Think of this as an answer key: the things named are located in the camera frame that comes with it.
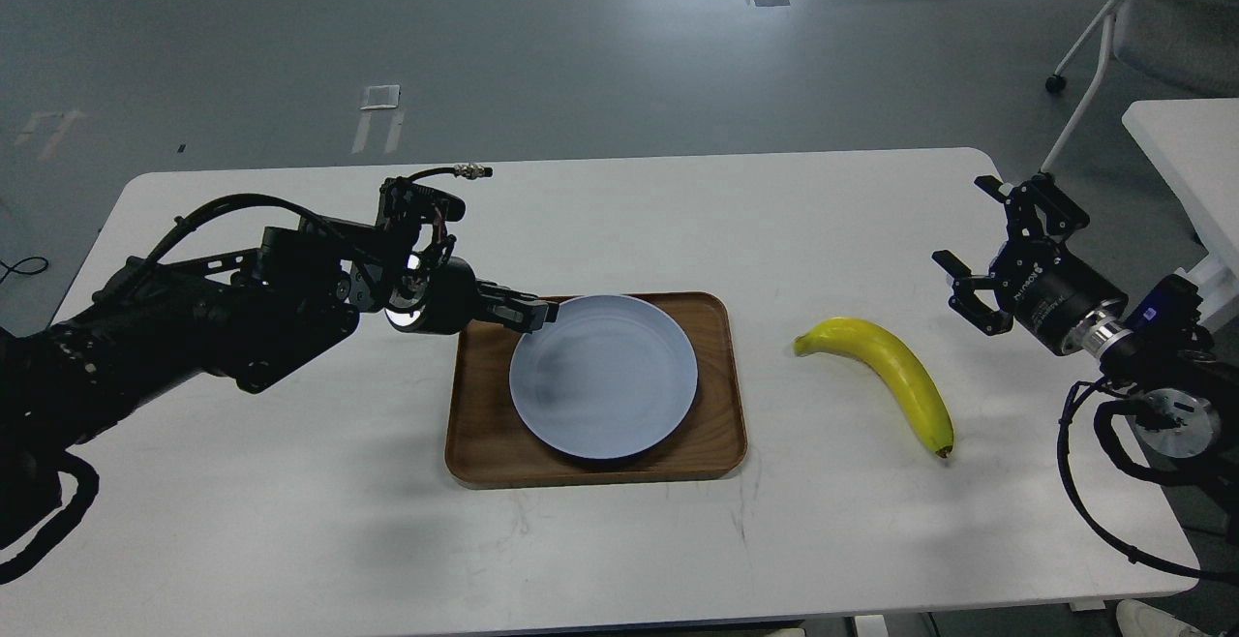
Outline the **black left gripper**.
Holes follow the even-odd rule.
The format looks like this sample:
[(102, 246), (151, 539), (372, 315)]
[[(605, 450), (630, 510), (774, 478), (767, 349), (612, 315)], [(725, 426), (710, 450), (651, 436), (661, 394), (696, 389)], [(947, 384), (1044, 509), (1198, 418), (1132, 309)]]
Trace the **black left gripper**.
[(522, 335), (558, 320), (560, 302), (496, 283), (478, 281), (461, 258), (429, 271), (421, 292), (408, 309), (387, 309), (388, 323), (401, 333), (457, 335), (471, 320), (498, 323)]

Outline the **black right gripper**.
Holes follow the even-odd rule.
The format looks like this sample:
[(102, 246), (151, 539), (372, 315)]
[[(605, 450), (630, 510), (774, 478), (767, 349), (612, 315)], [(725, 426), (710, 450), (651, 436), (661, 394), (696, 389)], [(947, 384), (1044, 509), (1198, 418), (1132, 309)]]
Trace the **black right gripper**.
[[(955, 253), (938, 250), (933, 261), (949, 275), (949, 307), (986, 336), (1009, 333), (1014, 320), (1054, 354), (1080, 348), (1080, 323), (1097, 311), (1118, 316), (1129, 297), (1099, 271), (1077, 258), (1067, 240), (1087, 228), (1090, 217), (1067, 196), (1052, 175), (1035, 174), (1009, 183), (979, 175), (975, 186), (1004, 204), (1006, 240), (987, 266), (974, 274)], [(999, 309), (979, 291), (994, 291)]]

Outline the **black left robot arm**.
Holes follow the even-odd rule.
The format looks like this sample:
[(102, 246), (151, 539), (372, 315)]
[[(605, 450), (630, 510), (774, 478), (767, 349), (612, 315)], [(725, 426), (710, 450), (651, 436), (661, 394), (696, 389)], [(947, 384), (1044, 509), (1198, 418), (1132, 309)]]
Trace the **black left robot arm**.
[(138, 408), (198, 374), (258, 394), (387, 314), (398, 331), (457, 335), (473, 322), (518, 333), (558, 302), (479, 280), (449, 231), (463, 200), (435, 175), (486, 178), (479, 164), (385, 178), (375, 222), (318, 214), (259, 193), (216, 197), (128, 258), (83, 312), (36, 335), (2, 333), (2, 561), (12, 582), (81, 524), (99, 476), (74, 455)]

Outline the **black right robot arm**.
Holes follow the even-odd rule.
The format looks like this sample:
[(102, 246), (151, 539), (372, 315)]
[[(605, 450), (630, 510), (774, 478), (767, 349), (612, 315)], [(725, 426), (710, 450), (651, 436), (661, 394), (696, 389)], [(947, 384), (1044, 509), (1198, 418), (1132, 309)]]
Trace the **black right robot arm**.
[(1093, 356), (1116, 394), (1097, 410), (1103, 452), (1132, 478), (1198, 488), (1235, 543), (1237, 465), (1227, 452), (1237, 447), (1237, 367), (1213, 354), (1198, 288), (1170, 275), (1130, 309), (1127, 294), (1068, 249), (1090, 219), (1054, 178), (975, 183), (1004, 204), (1006, 240), (983, 274), (952, 252), (933, 254), (952, 276), (949, 306), (985, 335), (1022, 325), (1049, 353)]

